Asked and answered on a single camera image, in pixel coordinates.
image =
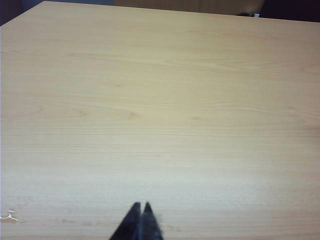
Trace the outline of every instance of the table surface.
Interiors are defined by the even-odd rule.
[[[320,239],[320,24],[43,2],[1,28],[4,240]]]

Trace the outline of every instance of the white mark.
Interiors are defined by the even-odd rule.
[[[18,219],[16,219],[15,217],[13,217],[11,215],[11,213],[15,213],[16,211],[9,210],[8,212],[9,212],[8,216],[6,216],[6,217],[0,216],[0,219],[12,219],[12,220],[16,220],[18,222]]]

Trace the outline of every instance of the light wood grain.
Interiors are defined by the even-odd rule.
[[[320,24],[43,2],[1,34],[4,240],[320,239]]]

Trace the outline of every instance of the wall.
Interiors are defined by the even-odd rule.
[[[264,1],[265,0],[114,0],[114,5],[236,15],[239,13],[259,13]]]
[[[41,3],[43,0],[21,0],[24,11],[33,8],[35,5]],[[78,4],[100,4],[113,5],[113,0],[51,0],[52,2],[78,3]]]

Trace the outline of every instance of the dark background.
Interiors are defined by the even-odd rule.
[[[43,0],[1,0],[3,25]],[[51,0],[150,9],[237,15],[260,13],[261,18],[320,22],[320,0]]]

